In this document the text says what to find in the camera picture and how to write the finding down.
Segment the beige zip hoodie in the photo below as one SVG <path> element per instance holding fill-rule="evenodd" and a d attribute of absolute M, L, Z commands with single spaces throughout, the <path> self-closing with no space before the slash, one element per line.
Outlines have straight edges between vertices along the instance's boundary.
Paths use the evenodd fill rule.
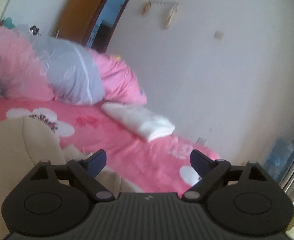
<path fill-rule="evenodd" d="M 95 179 L 115 196 L 120 180 L 103 181 L 101 172 Z M 86 239 L 141 239 L 137 192 L 93 202 L 71 179 L 46 125 L 31 118 L 0 122 L 0 239 L 10 231 L 29 239 L 62 239 L 86 217 L 91 219 Z"/>

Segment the blue plastic bag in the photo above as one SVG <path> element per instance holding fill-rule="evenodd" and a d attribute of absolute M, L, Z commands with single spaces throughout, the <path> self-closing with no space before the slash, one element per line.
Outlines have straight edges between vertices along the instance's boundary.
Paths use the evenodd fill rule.
<path fill-rule="evenodd" d="M 294 160 L 294 144 L 278 138 L 267 157 L 263 168 L 271 178 L 280 183 Z"/>

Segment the white folded garment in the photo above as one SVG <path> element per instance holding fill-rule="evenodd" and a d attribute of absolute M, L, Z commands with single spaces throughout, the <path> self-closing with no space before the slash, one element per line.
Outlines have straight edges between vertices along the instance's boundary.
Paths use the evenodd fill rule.
<path fill-rule="evenodd" d="M 101 109 L 118 124 L 147 142 L 172 135 L 175 125 L 142 106 L 106 102 Z"/>

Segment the pink grey floral duvet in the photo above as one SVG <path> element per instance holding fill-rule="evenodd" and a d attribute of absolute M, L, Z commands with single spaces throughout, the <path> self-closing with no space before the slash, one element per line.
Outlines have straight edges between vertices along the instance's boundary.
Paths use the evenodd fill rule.
<path fill-rule="evenodd" d="M 147 103 L 135 73 L 119 57 L 5 27 L 0 27 L 0 97 L 88 106 Z"/>

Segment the cluttered side table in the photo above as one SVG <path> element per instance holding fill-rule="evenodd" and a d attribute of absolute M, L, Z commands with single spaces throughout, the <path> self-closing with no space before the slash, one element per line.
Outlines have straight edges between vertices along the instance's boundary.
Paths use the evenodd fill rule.
<path fill-rule="evenodd" d="M 4 17 L 0 20 L 0 27 L 6 27 L 7 29 L 20 31 L 24 34 L 30 34 L 33 36 L 39 36 L 39 28 L 35 25 L 30 27 L 28 24 L 14 24 L 12 18 Z"/>

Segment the brown wooden door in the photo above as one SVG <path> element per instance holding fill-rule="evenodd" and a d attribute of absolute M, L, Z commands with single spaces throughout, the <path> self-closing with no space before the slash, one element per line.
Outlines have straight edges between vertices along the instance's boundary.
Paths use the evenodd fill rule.
<path fill-rule="evenodd" d="M 95 49 L 107 50 L 129 0 L 68 0 L 54 37 Z"/>

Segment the white wall switch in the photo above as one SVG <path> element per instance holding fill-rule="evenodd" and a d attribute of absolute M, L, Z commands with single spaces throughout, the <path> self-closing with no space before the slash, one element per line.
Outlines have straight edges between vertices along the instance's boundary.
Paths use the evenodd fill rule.
<path fill-rule="evenodd" d="M 216 31 L 214 34 L 214 39 L 217 41 L 222 41 L 223 37 L 224 37 L 224 32 L 222 31 Z"/>

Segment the wall coat hook rack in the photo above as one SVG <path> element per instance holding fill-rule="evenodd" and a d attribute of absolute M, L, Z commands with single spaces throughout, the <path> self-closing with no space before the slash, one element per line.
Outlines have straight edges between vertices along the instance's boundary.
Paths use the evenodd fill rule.
<path fill-rule="evenodd" d="M 179 5 L 177 1 L 149 0 L 143 5 L 140 15 L 147 17 L 153 9 L 156 9 L 160 27 L 167 30 L 177 15 Z"/>

